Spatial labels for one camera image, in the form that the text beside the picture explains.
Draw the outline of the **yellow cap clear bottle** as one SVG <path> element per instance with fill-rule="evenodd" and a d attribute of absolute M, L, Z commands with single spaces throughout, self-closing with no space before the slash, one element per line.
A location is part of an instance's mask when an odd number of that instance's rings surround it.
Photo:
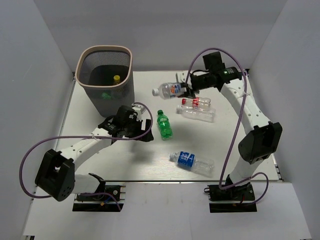
<path fill-rule="evenodd" d="M 118 85 L 121 83 L 121 77 L 119 75 L 113 76 L 113 85 Z"/>

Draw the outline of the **white cap clear bottle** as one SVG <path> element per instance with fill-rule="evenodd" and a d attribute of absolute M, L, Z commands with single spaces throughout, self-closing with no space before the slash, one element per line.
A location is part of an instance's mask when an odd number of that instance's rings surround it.
<path fill-rule="evenodd" d="M 186 119 L 213 123 L 215 118 L 215 110 L 191 107 L 186 105 L 177 105 L 176 113 L 182 115 Z"/>

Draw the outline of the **green soda bottle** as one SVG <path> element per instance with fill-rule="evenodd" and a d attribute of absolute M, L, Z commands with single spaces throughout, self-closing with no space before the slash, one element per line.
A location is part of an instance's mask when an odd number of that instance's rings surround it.
<path fill-rule="evenodd" d="M 163 140 L 168 140 L 173 136 L 169 118 L 161 109 L 157 111 L 157 126 Z"/>
<path fill-rule="evenodd" d="M 103 92 L 101 94 L 102 99 L 111 100 L 113 98 L 113 95 L 109 92 Z"/>

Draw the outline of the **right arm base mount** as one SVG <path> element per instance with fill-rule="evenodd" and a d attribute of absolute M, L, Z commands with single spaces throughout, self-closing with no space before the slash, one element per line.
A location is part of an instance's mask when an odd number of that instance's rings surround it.
<path fill-rule="evenodd" d="M 257 206 L 252 203 L 256 200 L 251 183 L 221 190 L 217 184 L 204 188 L 208 194 L 210 213 L 254 213 Z"/>

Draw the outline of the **blue label clear bottle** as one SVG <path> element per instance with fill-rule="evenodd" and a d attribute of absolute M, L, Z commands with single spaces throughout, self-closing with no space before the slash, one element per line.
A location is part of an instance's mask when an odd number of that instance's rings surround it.
<path fill-rule="evenodd" d="M 195 174 L 211 178 L 214 171 L 214 161 L 201 158 L 191 152 L 179 151 L 169 155 L 169 160 L 179 168 L 193 172 Z"/>

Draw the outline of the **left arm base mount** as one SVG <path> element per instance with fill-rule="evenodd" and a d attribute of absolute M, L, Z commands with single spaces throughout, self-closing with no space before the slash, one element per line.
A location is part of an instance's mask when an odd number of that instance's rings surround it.
<path fill-rule="evenodd" d="M 123 182 L 107 182 L 96 191 L 77 194 L 73 201 L 73 212 L 118 213 L 121 212 L 126 196 L 126 185 Z"/>

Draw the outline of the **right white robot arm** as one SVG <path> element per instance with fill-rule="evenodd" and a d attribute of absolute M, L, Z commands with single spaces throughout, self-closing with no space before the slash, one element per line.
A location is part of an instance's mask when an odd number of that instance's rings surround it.
<path fill-rule="evenodd" d="M 184 82 L 177 80 L 164 83 L 154 88 L 152 95 L 164 100 L 194 99 L 201 90 L 216 88 L 228 100 L 238 120 L 223 169 L 227 167 L 240 126 L 244 128 L 245 137 L 238 144 L 239 160 L 236 166 L 228 174 L 225 184 L 219 184 L 219 188 L 225 191 L 229 198 L 236 200 L 244 193 L 243 185 L 257 175 L 255 171 L 258 166 L 277 150 L 283 128 L 280 123 L 272 122 L 265 116 L 248 93 L 247 76 L 241 64 L 236 61 L 235 67 L 226 67 L 221 57 L 225 50 L 210 47 L 207 51 L 208 54 L 204 50 L 198 54 L 203 58 L 203 74 L 195 75 L 189 69 Z"/>

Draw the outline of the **green soda bottle front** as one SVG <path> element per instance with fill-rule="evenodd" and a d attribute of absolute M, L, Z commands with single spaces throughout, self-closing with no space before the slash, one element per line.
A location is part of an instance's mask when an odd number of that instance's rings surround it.
<path fill-rule="evenodd" d="M 168 140 L 173 136 L 169 118 L 161 109 L 157 111 L 157 126 L 163 140 Z"/>

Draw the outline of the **red cap clear bottle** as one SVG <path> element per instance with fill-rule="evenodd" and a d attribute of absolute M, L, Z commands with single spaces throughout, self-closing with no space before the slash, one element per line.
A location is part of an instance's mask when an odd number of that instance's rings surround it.
<path fill-rule="evenodd" d="M 198 106 L 200 104 L 211 104 L 211 99 L 206 97 L 196 97 L 196 98 L 183 98 L 181 100 L 183 105 L 192 104 Z"/>

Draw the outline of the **orange blue label bottle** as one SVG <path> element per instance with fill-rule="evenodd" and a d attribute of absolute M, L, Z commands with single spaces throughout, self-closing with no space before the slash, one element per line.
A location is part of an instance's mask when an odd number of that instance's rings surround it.
<path fill-rule="evenodd" d="M 177 98 L 183 95 L 183 89 L 180 83 L 163 83 L 158 88 L 152 90 L 154 97 L 160 97 L 163 100 Z"/>

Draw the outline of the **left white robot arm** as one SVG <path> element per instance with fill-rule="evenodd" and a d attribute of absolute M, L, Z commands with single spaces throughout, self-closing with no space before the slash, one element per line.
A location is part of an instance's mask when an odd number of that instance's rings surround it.
<path fill-rule="evenodd" d="M 48 150 L 35 184 L 58 202 L 71 194 L 92 196 L 96 200 L 103 198 L 106 181 L 94 173 L 76 174 L 76 171 L 89 158 L 117 141 L 153 141 L 153 118 L 142 119 L 147 110 L 142 103 L 122 105 L 115 115 L 107 117 L 77 143 L 61 150 Z"/>

